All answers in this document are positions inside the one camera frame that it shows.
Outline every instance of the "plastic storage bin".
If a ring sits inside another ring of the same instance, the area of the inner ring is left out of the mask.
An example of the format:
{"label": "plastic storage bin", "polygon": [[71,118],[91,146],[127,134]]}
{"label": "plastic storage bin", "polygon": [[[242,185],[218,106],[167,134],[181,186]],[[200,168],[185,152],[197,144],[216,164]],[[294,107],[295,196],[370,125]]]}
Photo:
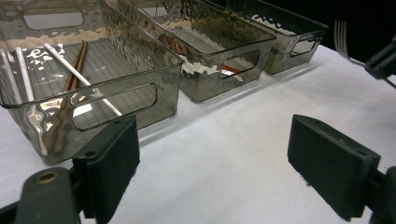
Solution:
{"label": "plastic storage bin", "polygon": [[184,59],[180,88],[202,102],[260,77],[275,36],[200,0],[119,0],[120,11]]}
{"label": "plastic storage bin", "polygon": [[270,75],[309,63],[329,27],[260,0],[227,0],[237,17],[276,35],[264,71]]}
{"label": "plastic storage bin", "polygon": [[[71,158],[119,116],[135,114],[140,129],[176,114],[182,60],[104,1],[0,1],[0,29],[1,106],[44,163]],[[91,85],[63,91],[69,71],[43,44],[73,63],[81,40]]]}

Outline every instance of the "white chopstick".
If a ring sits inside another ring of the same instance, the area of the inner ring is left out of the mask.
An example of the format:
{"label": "white chopstick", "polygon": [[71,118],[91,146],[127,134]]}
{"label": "white chopstick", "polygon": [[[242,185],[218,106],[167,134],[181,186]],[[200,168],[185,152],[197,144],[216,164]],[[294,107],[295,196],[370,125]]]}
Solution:
{"label": "white chopstick", "polygon": [[12,87],[12,90],[14,91],[15,100],[17,101],[17,104],[21,104],[22,98],[20,95],[20,91],[18,90],[17,82],[15,81],[14,73],[12,72],[12,69],[11,69],[11,65],[8,62],[6,51],[4,49],[0,49],[0,54],[1,54],[1,58],[3,60],[4,67],[6,69],[8,79],[9,79],[11,87]]}
{"label": "white chopstick", "polygon": [[[45,43],[44,47],[56,58],[61,62],[73,75],[75,75],[78,80],[84,83],[86,86],[91,86],[91,83],[82,75],[80,74],[70,63],[67,62],[59,53],[53,48],[50,44]],[[107,99],[102,100],[117,116],[122,116],[121,112],[112,105]]]}
{"label": "white chopstick", "polygon": [[32,84],[30,83],[29,73],[27,72],[27,66],[23,57],[22,49],[20,47],[16,47],[15,50],[17,51],[18,61],[20,62],[21,74],[23,78],[23,84],[26,89],[27,100],[33,101],[35,96],[33,95]]}
{"label": "white chopstick", "polygon": [[[21,74],[22,74],[22,78],[23,78],[23,84],[26,89],[27,99],[28,99],[28,101],[34,101],[35,96],[33,95],[32,84],[30,83],[29,73],[27,71],[27,66],[26,66],[26,62],[23,57],[22,49],[20,47],[16,47],[15,50],[17,51],[18,61],[20,62]],[[39,110],[37,110],[36,105],[31,107],[31,112],[33,115],[42,114]],[[41,154],[43,156],[47,156],[49,153],[47,151],[47,148],[44,146],[43,138],[42,138],[43,132],[44,132],[43,127],[41,126],[40,120],[34,119],[34,118],[37,118],[37,117],[29,116],[29,120],[30,120],[31,124],[33,126],[35,126],[36,130],[38,129],[37,133],[38,133],[38,135],[40,135],[38,137],[38,143],[40,144]]]}

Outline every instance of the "screw hole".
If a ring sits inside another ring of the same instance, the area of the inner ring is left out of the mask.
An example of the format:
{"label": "screw hole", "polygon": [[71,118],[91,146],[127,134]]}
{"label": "screw hole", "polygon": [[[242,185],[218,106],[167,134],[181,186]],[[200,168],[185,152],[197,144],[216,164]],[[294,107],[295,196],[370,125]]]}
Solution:
{"label": "screw hole", "polygon": [[58,176],[59,176],[58,172],[49,171],[49,172],[46,172],[46,173],[38,176],[37,179],[35,180],[35,182],[37,184],[48,184],[49,182],[52,182],[53,180],[57,179]]}

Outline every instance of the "chopstick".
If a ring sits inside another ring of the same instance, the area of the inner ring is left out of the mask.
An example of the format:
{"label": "chopstick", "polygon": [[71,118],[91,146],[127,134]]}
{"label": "chopstick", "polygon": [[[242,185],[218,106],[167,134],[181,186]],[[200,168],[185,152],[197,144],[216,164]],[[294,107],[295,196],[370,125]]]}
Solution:
{"label": "chopstick", "polygon": [[11,65],[8,62],[6,51],[4,49],[0,49],[0,54],[1,54],[1,58],[3,61],[4,67],[6,69],[6,73],[7,73],[9,82],[11,84],[11,88],[14,92],[15,100],[17,101],[17,104],[21,104],[22,103],[21,94],[20,94],[20,91],[18,90],[17,82],[15,81],[15,77],[12,72]]}
{"label": "chopstick", "polygon": [[[77,71],[70,63],[67,62],[50,44],[45,43],[44,47],[56,58],[59,62],[61,62],[73,75],[75,75],[82,83],[86,86],[91,86],[91,83],[82,76],[79,71]],[[121,112],[112,105],[107,99],[102,99],[102,101],[117,115],[122,116]]]}
{"label": "chopstick", "polygon": [[238,69],[235,69],[235,68],[233,68],[233,67],[230,67],[230,66],[227,66],[227,65],[223,65],[223,69],[225,69],[225,70],[227,70],[227,71],[230,71],[230,72],[233,72],[233,73],[240,73],[241,71],[239,71]]}
{"label": "chopstick", "polygon": [[[82,66],[84,64],[85,54],[87,53],[87,47],[88,47],[88,42],[81,40],[78,49],[78,54],[73,63],[73,67],[76,68],[79,73],[81,72]],[[73,75],[73,73],[69,72],[69,75],[67,76],[67,80],[64,84],[64,91],[75,90],[77,87],[78,87],[78,79]]]}
{"label": "chopstick", "polygon": [[[88,42],[82,40],[78,49],[78,53],[74,60],[73,66],[79,71],[82,71],[85,54],[87,51]],[[69,73],[64,84],[63,91],[75,90],[78,87],[78,79]],[[61,153],[64,148],[64,141],[70,129],[69,113],[73,109],[70,103],[71,96],[66,96],[62,99],[59,110],[52,115],[52,126],[44,134],[44,142],[47,148],[52,148],[54,152]]]}
{"label": "chopstick", "polygon": [[23,57],[23,52],[20,47],[16,47],[18,62],[20,63],[21,74],[23,78],[23,84],[26,89],[26,95],[28,101],[33,101],[35,96],[33,95],[32,84],[30,83],[29,73],[27,72],[26,62]]}

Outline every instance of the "clear plastic bin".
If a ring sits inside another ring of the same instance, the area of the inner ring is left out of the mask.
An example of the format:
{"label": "clear plastic bin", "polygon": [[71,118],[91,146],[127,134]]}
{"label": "clear plastic bin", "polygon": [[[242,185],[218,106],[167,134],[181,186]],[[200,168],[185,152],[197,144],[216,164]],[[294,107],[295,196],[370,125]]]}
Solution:
{"label": "clear plastic bin", "polygon": [[236,17],[276,35],[264,71],[274,75],[303,63],[309,63],[329,27],[275,7],[261,0],[227,0],[226,8]]}
{"label": "clear plastic bin", "polygon": [[275,36],[200,0],[119,0],[120,11],[184,59],[180,88],[202,102],[260,77]]}
{"label": "clear plastic bin", "polygon": [[[1,106],[44,163],[71,158],[119,116],[135,114],[141,129],[177,112],[183,61],[105,1],[0,1],[0,29]],[[64,91],[69,70],[43,45],[73,63],[81,40],[91,85]]]}

